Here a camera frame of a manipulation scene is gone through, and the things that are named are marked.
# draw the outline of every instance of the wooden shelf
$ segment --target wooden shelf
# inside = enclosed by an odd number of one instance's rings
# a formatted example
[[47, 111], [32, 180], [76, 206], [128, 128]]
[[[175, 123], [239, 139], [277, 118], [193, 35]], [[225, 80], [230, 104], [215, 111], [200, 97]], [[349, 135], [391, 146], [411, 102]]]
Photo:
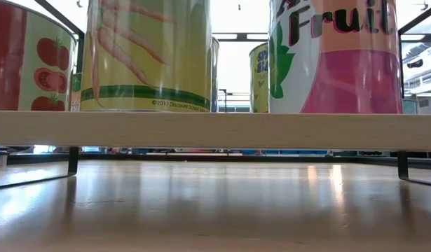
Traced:
[[0, 144], [431, 151], [431, 115], [0, 111]]

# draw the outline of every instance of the wooden floor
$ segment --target wooden floor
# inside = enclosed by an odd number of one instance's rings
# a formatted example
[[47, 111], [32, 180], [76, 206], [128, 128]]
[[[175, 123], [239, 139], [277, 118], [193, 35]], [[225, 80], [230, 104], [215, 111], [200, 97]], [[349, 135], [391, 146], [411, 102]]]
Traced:
[[0, 251], [414, 250], [431, 251], [431, 187], [395, 167], [82, 161], [76, 177], [0, 190]]

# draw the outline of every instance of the tomato illustration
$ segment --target tomato illustration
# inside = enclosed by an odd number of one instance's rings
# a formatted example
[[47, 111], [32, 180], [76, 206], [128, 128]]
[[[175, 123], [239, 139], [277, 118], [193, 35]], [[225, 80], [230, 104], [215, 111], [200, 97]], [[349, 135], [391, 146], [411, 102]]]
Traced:
[[38, 56], [48, 66], [59, 67], [66, 71], [69, 68], [69, 50], [62, 46], [61, 40], [56, 38], [41, 38], [36, 47]]
[[47, 68], [40, 68], [34, 72], [36, 85], [44, 91], [56, 91], [64, 94], [67, 89], [67, 77], [60, 72], [54, 72]]
[[64, 102], [55, 94], [50, 97], [38, 97], [32, 102], [32, 111], [65, 111]]

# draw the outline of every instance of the green stripe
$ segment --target green stripe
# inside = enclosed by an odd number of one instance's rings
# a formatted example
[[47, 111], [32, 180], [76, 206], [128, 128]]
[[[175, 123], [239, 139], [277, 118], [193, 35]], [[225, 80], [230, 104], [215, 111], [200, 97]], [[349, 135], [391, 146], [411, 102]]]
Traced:
[[[112, 85], [100, 88], [100, 98], [147, 98], [164, 99], [175, 102], [184, 102], [210, 109], [210, 100], [191, 92], [173, 90], [170, 88], [152, 89], [147, 86], [139, 85]], [[81, 101], [94, 99], [92, 88], [83, 90]]]

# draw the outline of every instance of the black metal leg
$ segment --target black metal leg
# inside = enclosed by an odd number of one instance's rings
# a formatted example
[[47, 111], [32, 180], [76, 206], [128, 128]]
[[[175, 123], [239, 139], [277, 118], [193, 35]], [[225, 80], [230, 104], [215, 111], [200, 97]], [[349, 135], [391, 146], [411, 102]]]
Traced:
[[67, 169], [67, 175], [53, 176], [50, 178], [43, 178], [43, 179], [38, 179], [38, 180], [33, 180], [33, 181], [25, 181], [25, 182], [20, 182], [20, 183], [0, 185], [0, 189], [11, 188], [14, 186], [25, 186], [25, 185], [29, 185], [29, 184], [33, 184], [33, 183], [52, 181], [54, 179], [63, 179], [63, 178], [67, 178], [70, 176], [74, 176], [74, 175], [76, 175], [77, 170], [78, 170], [78, 150], [79, 150], [78, 147], [71, 147], [69, 149], [69, 166]]
[[397, 153], [397, 169], [399, 172], [399, 179], [421, 185], [431, 186], [431, 182], [411, 179], [409, 177], [409, 159], [405, 151], [400, 151]]

